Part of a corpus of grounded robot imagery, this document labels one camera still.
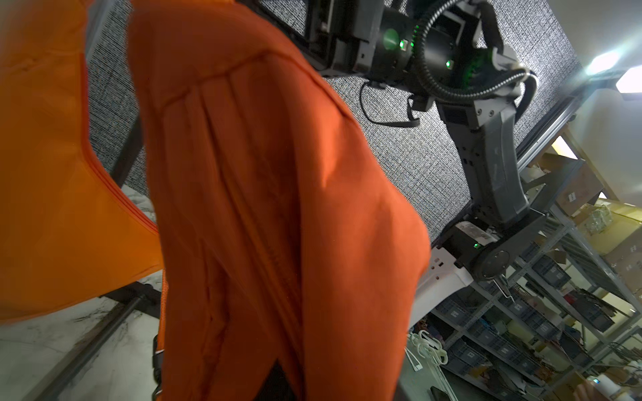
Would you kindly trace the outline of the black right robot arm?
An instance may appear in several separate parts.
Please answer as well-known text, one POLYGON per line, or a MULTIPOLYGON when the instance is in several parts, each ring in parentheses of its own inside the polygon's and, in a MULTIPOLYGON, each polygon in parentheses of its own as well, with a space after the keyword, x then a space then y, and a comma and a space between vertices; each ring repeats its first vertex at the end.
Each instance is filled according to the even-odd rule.
POLYGON ((324 77, 359 76, 364 87, 408 93, 401 127, 436 108, 453 141, 471 205, 437 239, 416 289, 411 323, 473 282, 500 285, 545 227, 566 186, 563 173, 527 183, 513 129, 537 75, 504 42, 488 1, 310 1, 299 40, 324 77))

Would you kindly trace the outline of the dark orange waist bag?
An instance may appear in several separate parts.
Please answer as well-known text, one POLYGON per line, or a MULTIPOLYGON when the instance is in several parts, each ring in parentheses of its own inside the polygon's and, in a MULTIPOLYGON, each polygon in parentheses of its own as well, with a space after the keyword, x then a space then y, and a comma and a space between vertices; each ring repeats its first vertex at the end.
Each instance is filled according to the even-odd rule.
POLYGON ((162 399, 390 400, 421 217, 350 108, 233 1, 135 1, 128 62, 168 283, 162 399))

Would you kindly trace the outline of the black metal clothes rack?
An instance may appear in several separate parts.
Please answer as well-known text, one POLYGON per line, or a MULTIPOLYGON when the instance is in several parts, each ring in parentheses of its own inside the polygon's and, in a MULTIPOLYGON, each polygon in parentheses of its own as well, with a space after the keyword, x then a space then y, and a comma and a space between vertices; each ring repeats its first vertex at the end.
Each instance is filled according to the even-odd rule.
MULTIPOLYGON (((90 9, 90 143, 125 194, 154 214, 145 181, 137 107, 125 64, 127 1, 90 9)), ((149 400, 156 383, 153 298, 162 276, 1 329, 4 400, 149 400)))

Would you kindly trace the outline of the bright orange waist bag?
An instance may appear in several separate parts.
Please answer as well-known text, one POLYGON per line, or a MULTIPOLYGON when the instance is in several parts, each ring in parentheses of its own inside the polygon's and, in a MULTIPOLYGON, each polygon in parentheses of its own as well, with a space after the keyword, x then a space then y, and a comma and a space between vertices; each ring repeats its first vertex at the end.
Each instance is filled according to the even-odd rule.
POLYGON ((90 145, 87 1, 1 4, 1 321, 162 268, 155 224, 90 145))

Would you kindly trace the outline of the storage shelving with bins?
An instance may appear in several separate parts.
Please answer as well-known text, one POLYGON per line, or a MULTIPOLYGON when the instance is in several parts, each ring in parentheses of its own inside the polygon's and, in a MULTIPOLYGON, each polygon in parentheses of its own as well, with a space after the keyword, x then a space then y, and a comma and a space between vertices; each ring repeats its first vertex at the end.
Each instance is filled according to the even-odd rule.
POLYGON ((562 190, 505 287, 474 283, 416 327, 444 343, 451 372, 497 399, 560 399, 599 373, 640 387, 640 209, 600 198, 590 163, 554 147, 524 178, 536 197, 562 190))

